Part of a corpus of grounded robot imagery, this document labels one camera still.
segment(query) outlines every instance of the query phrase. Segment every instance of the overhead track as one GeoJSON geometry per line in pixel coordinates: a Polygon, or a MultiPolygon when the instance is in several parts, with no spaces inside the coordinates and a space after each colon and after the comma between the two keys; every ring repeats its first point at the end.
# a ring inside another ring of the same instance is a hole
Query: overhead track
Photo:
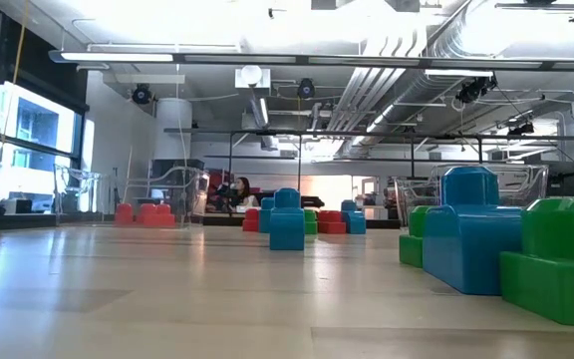
{"type": "Polygon", "coordinates": [[[58,50],[50,51],[49,55],[56,63],[104,62],[129,64],[326,66],[419,70],[574,72],[574,60],[567,59],[497,60],[345,55],[156,53],[156,57],[152,60],[153,53],[72,53],[58,50]]]}

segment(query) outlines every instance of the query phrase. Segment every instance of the glass panel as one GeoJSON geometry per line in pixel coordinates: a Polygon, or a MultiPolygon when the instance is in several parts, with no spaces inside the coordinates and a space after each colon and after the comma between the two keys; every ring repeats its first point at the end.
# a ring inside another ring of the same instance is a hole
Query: glass panel
{"type": "Polygon", "coordinates": [[[80,116],[11,83],[0,86],[0,134],[72,153],[80,116]]]}
{"type": "Polygon", "coordinates": [[[52,210],[55,180],[54,165],[70,166],[70,159],[0,143],[0,201],[26,198],[33,212],[52,210]]]}

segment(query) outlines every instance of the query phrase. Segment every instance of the ceiling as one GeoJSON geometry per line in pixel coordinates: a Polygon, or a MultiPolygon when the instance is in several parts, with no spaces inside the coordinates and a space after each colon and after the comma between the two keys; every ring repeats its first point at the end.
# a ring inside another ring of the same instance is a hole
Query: ceiling
{"type": "MultiPolygon", "coordinates": [[[[404,17],[384,0],[354,0],[334,11],[311,10],[311,0],[148,0],[146,6],[137,0],[30,0],[28,27],[57,48],[84,51],[90,44],[210,44],[213,52],[302,53],[329,55],[362,54],[368,44],[381,34],[403,34],[410,24],[427,26],[428,35],[464,1],[428,0],[441,8],[423,12],[422,16],[404,17]],[[274,18],[268,8],[276,9],[274,18]]],[[[0,0],[0,9],[21,21],[24,0],[0,0]]],[[[470,17],[466,26],[474,28],[469,36],[475,39],[479,51],[498,47],[495,55],[503,58],[569,58],[574,59],[574,23],[564,14],[546,15],[545,22],[536,21],[542,15],[533,12],[519,14],[509,11],[490,16],[470,17]]],[[[206,48],[196,51],[207,52],[206,48]]],[[[103,47],[95,51],[112,51],[103,47]]],[[[183,52],[192,51],[183,48],[183,52]]],[[[294,83],[312,78],[318,87],[316,97],[323,102],[338,103],[350,81],[353,68],[269,67],[274,85],[273,97],[268,98],[270,110],[311,109],[314,102],[298,104],[294,99],[294,83]]],[[[119,84],[116,75],[184,75],[179,84],[152,84],[159,98],[176,97],[201,99],[237,94],[234,88],[236,66],[187,65],[112,65],[105,72],[107,83],[127,97],[135,84],[119,84]]],[[[484,99],[503,101],[535,99],[545,94],[547,99],[574,98],[574,73],[497,73],[499,86],[506,93],[491,92],[484,99]],[[559,92],[543,93],[556,90],[559,92]]],[[[405,82],[396,82],[392,91],[400,90],[405,82]]],[[[451,106],[455,90],[444,94],[445,108],[418,108],[423,121],[417,131],[442,133],[459,131],[475,133],[490,131],[498,121],[515,115],[513,106],[472,105],[458,112],[451,106]]],[[[195,101],[194,119],[202,128],[237,129],[240,114],[248,106],[245,97],[195,101]]],[[[558,109],[559,103],[521,101],[520,111],[532,107],[558,109]]],[[[366,116],[358,129],[367,127],[374,116],[366,116]]],[[[413,119],[396,119],[407,121],[413,119]]]]}

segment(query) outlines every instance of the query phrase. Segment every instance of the dark hair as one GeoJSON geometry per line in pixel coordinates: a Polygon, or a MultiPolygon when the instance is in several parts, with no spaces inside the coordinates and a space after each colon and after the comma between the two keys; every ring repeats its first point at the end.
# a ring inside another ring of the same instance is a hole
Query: dark hair
{"type": "Polygon", "coordinates": [[[247,178],[238,178],[237,180],[241,180],[243,182],[243,185],[245,186],[245,188],[243,189],[243,193],[242,194],[238,194],[238,192],[236,193],[239,196],[242,196],[243,198],[248,198],[250,196],[250,192],[249,192],[249,179],[247,178]]]}

